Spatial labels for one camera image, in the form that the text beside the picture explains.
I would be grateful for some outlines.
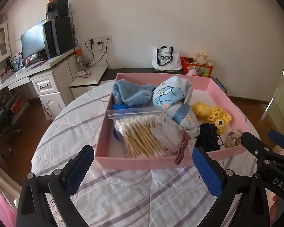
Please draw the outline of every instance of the office chair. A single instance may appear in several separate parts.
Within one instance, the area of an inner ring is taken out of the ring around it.
[[[0,102],[0,138],[3,138],[4,143],[8,143],[10,135],[13,133],[20,133],[20,130],[15,129],[11,124],[13,119],[13,112],[7,110],[4,103]],[[13,156],[13,152],[8,147],[8,155]]]

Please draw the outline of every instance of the black crocheted item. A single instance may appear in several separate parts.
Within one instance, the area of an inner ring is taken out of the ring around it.
[[[200,135],[197,136],[196,147],[202,147],[205,152],[220,150],[218,145],[217,128],[214,124],[200,125]]]

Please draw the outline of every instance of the computer monitor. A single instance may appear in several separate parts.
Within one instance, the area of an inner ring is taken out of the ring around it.
[[[21,36],[23,59],[38,53],[45,49],[42,25],[45,23],[45,19],[33,26],[27,32]]]

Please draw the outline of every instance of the blue ribbon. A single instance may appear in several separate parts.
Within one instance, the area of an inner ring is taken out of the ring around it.
[[[185,103],[182,107],[180,107],[176,113],[173,115],[173,121],[176,122],[178,125],[181,123],[182,119],[186,116],[187,112],[189,111],[190,106],[188,103]]]

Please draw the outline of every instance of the drawer handle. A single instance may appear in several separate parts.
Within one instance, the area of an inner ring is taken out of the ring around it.
[[[47,114],[49,115],[48,110],[49,110],[49,109],[47,108],[47,109],[46,109],[46,112],[47,112]],[[52,117],[52,115],[49,115],[49,117]]]
[[[49,86],[49,85],[47,84],[47,85],[44,86],[44,87],[40,86],[39,88],[40,88],[40,89],[44,89],[44,88],[46,88],[47,86]]]

